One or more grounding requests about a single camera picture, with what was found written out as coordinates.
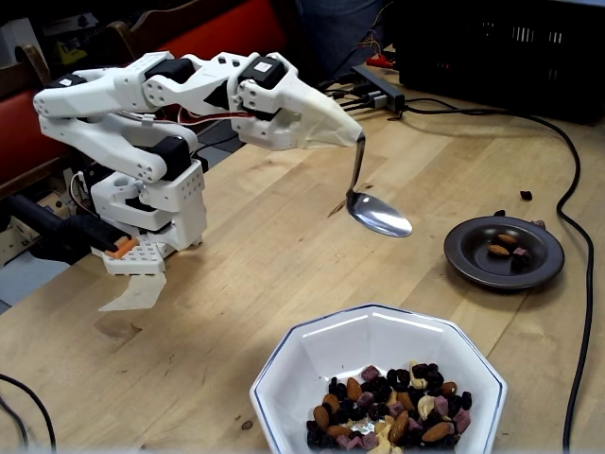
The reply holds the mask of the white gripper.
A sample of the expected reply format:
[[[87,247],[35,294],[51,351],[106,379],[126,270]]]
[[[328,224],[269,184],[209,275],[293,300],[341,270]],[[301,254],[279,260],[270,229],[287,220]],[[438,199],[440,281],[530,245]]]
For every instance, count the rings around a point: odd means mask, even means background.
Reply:
[[[286,150],[350,147],[362,127],[330,97],[299,79],[281,55],[249,55],[230,76],[232,127],[241,141]]]

